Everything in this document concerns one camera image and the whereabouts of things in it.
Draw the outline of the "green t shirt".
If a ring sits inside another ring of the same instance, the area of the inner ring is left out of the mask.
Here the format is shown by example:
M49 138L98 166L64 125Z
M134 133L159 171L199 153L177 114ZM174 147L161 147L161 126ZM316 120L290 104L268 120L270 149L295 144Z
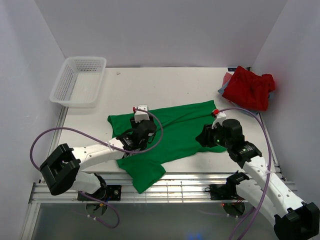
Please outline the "green t shirt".
M164 163L193 156L196 153L223 153L225 148L202 147L196 137L204 125L212 122L211 112L216 109L213 100L151 110L160 122L154 141L160 143L146 153L117 160L120 169L132 178L138 193L143 193L166 172Z

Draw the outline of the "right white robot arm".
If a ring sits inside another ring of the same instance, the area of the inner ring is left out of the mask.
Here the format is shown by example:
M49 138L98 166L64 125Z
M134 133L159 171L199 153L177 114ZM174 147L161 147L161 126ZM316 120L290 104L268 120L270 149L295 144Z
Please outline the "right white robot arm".
M195 138L202 147L224 147L243 172L230 175L225 184L209 187L215 199L248 201L272 225L280 240L309 240L320 232L320 210L306 203L268 169L261 151L246 141L236 119L204 125Z

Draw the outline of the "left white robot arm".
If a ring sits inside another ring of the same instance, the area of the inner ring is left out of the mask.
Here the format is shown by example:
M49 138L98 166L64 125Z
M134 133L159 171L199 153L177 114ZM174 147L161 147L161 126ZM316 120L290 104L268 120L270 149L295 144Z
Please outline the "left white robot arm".
M142 120L105 144L73 148L66 143L60 144L41 164L40 172L53 196L74 190L101 200L107 194L105 180L96 173L86 173L84 170L145 150L156 132L153 120Z

